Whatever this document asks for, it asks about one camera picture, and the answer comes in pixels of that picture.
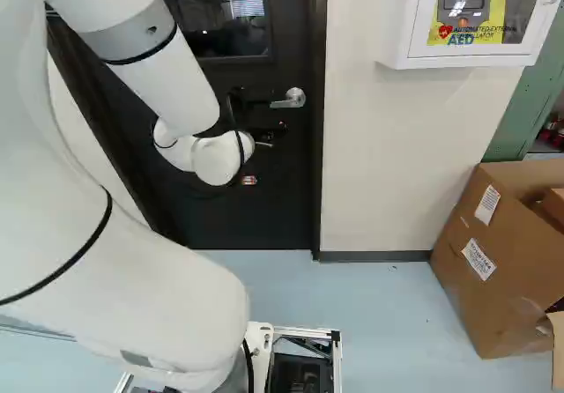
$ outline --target green wall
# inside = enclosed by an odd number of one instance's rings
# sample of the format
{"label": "green wall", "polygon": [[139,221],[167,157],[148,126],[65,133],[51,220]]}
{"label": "green wall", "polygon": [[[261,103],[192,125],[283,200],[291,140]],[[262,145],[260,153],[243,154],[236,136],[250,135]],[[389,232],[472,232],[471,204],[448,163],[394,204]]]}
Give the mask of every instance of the green wall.
{"label": "green wall", "polygon": [[523,159],[564,89],[564,2],[537,64],[526,67],[484,161]]}

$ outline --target black door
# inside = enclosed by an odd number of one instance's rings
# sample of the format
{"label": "black door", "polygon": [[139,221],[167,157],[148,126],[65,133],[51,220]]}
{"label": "black door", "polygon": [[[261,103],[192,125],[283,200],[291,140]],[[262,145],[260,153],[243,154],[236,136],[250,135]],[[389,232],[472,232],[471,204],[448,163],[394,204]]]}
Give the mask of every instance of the black door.
{"label": "black door", "polygon": [[312,101],[270,108],[293,87],[313,98],[309,1],[166,2],[219,101],[234,90],[241,99],[237,122],[258,141],[241,180],[211,189],[164,161],[152,145],[156,115],[51,19],[51,50],[73,94],[82,96],[86,120],[147,219],[168,237],[194,249],[312,248],[319,165]]}

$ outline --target white label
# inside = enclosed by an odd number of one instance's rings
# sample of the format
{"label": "white label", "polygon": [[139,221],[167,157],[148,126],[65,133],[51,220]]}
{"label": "white label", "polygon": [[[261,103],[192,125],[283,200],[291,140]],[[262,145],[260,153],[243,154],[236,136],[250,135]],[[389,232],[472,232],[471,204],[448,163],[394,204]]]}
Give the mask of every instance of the white label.
{"label": "white label", "polygon": [[492,216],[494,215],[495,208],[500,202],[500,197],[500,193],[490,184],[487,187],[486,192],[484,192],[482,200],[479,201],[478,208],[476,208],[476,212],[474,212],[474,217],[479,219],[486,226],[489,226]]}
{"label": "white label", "polygon": [[482,249],[479,248],[478,243],[474,239],[470,239],[466,247],[462,249],[462,254],[466,256],[466,260],[478,273],[482,281],[488,280],[497,268]]}

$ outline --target door lock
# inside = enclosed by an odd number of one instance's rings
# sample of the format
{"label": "door lock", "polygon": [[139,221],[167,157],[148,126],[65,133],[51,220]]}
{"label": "door lock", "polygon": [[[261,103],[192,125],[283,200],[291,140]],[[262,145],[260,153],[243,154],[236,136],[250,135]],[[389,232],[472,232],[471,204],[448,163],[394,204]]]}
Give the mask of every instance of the door lock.
{"label": "door lock", "polygon": [[299,87],[288,89],[286,100],[271,102],[271,108],[301,108],[304,105],[306,105],[306,94]]}

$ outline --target red heart logo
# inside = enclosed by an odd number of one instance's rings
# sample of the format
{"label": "red heart logo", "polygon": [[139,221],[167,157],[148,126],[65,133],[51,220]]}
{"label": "red heart logo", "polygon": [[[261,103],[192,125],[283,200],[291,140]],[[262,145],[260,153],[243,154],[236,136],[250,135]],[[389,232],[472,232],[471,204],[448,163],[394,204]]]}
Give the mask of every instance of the red heart logo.
{"label": "red heart logo", "polygon": [[454,30],[453,26],[441,26],[439,27],[439,36],[445,39],[447,36],[449,36],[452,33],[453,30]]}

